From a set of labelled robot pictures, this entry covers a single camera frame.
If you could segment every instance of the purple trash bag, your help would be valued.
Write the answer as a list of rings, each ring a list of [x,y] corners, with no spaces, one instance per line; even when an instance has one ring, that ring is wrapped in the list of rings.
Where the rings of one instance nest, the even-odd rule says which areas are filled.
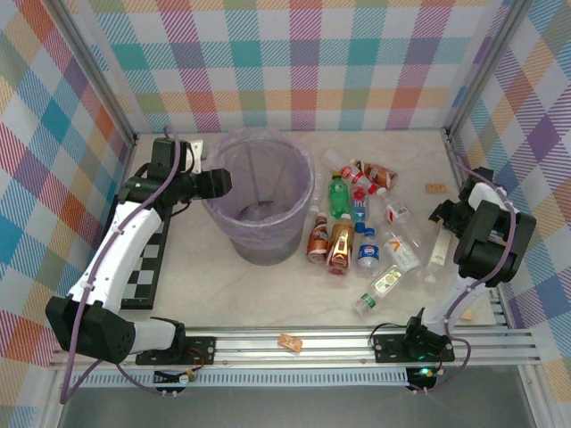
[[[291,256],[315,182],[309,151],[274,129],[238,129],[217,143],[210,168],[225,168],[232,177],[228,194],[203,205],[238,254],[257,265]]]

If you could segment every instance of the bottle cap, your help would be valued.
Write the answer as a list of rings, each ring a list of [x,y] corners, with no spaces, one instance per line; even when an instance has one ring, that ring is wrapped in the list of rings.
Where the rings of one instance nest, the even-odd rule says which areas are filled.
[[[358,234],[364,234],[367,229],[365,228],[365,223],[358,221],[355,223],[355,232]]]

